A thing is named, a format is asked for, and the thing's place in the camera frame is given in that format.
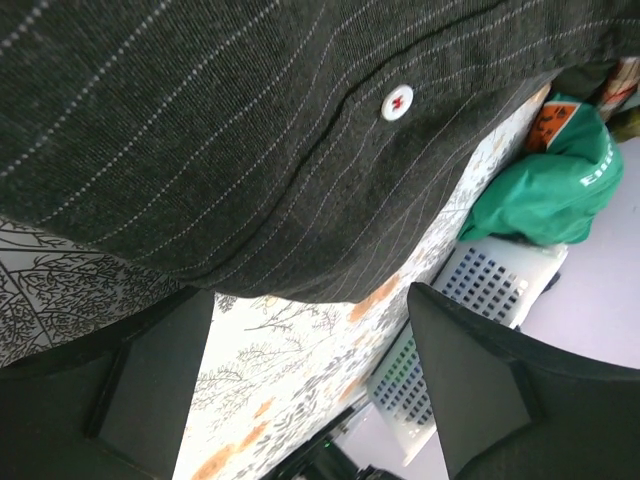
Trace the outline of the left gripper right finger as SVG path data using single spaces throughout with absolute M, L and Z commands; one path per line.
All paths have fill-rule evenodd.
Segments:
M 452 479 L 635 479 L 639 373 L 529 337 L 422 283 L 409 319 Z

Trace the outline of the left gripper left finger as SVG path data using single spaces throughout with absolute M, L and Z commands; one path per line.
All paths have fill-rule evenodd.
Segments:
M 2 478 L 171 478 L 213 307 L 186 288 L 2 368 Z

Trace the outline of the black pinstriped long sleeve shirt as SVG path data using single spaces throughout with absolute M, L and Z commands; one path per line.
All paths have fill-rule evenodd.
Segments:
M 357 302 L 635 1 L 5 1 L 1 214 L 189 285 Z

